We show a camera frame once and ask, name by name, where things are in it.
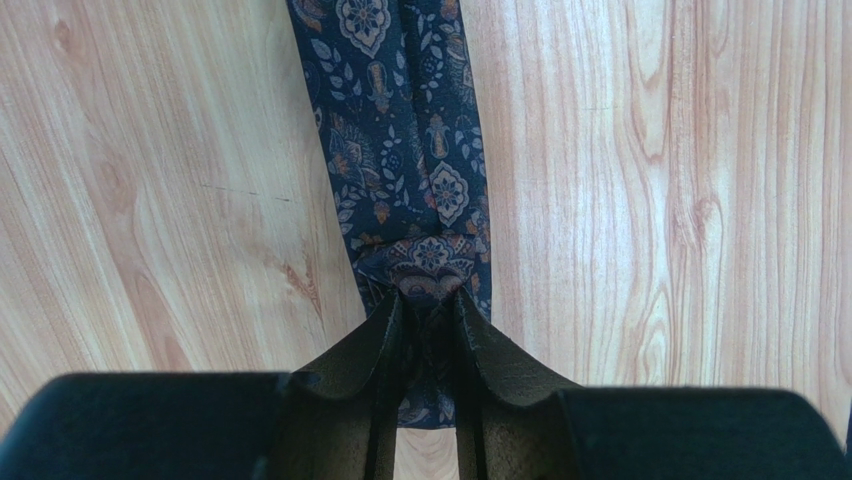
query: navy blue tie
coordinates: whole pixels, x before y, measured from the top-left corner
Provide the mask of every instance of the navy blue tie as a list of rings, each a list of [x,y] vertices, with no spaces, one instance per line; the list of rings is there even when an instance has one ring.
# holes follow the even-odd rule
[[[491,309],[482,132],[457,0],[289,0],[337,218],[367,314],[393,289],[419,353],[399,425],[453,426],[447,304]]]

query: white leaf pattern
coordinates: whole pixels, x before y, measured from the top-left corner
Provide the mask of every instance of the white leaf pattern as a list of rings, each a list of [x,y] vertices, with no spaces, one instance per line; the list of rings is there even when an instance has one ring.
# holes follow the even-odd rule
[[[311,39],[311,45],[314,47],[314,52],[321,60],[331,60],[331,49],[322,40],[316,38]]]

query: tie knot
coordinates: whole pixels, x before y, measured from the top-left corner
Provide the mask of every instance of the tie knot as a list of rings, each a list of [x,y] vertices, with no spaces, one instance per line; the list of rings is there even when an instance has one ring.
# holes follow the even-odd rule
[[[474,238],[436,235],[403,239],[364,249],[353,265],[370,282],[395,286],[418,306],[437,306],[470,278],[476,262]]]

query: wood grain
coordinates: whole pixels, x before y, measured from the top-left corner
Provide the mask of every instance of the wood grain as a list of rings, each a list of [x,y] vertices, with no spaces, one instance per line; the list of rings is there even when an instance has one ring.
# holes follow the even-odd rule
[[[590,385],[852,398],[852,3],[463,2],[495,324]],[[73,370],[363,320],[286,5],[0,2],[0,431]],[[400,431],[397,476],[457,476]]]

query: paisley tie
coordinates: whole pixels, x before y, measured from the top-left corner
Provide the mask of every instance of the paisley tie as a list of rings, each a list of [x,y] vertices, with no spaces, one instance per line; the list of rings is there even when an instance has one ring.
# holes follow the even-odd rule
[[[454,424],[449,315],[491,307],[482,132],[458,0],[288,0],[337,218],[367,314],[392,289],[419,353],[399,425]]]

